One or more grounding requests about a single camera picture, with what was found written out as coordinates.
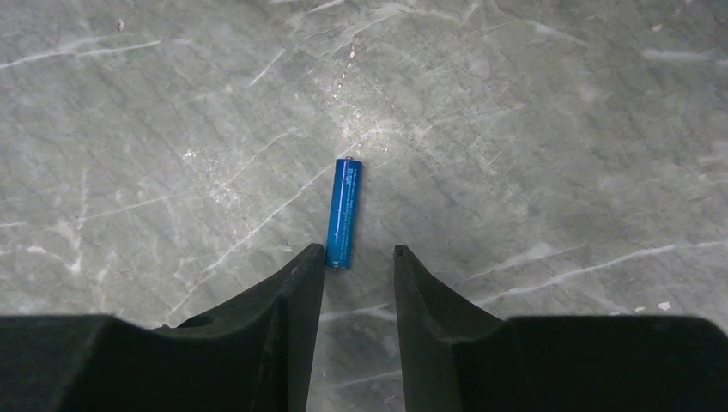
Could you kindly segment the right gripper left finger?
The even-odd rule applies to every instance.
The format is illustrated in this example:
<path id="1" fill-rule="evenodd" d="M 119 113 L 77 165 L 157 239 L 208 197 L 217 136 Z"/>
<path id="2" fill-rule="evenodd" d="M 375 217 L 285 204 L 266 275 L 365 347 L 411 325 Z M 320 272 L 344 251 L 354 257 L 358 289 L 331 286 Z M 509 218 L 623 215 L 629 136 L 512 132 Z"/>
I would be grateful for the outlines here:
<path id="1" fill-rule="evenodd" d="M 177 327 L 110 315 L 4 316 L 4 411 L 303 411 L 325 280 L 311 244 Z"/>

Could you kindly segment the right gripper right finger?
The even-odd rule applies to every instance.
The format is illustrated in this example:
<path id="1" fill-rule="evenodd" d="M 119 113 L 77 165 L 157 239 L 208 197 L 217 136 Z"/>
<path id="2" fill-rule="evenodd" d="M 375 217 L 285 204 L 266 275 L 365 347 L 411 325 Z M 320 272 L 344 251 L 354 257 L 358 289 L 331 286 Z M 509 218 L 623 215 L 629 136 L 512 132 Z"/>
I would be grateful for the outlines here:
<path id="1" fill-rule="evenodd" d="M 690 316 L 497 318 L 394 250 L 409 411 L 724 411 L 727 337 Z"/>

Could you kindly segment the small blue battery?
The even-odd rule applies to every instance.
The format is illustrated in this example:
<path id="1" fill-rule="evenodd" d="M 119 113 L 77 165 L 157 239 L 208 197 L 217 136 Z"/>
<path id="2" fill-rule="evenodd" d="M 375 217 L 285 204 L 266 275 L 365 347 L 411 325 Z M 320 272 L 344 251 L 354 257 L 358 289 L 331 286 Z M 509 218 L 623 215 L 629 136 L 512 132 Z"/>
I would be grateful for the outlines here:
<path id="1" fill-rule="evenodd" d="M 325 264 L 332 268 L 351 266 L 362 169 L 350 156 L 336 160 L 325 245 Z"/>

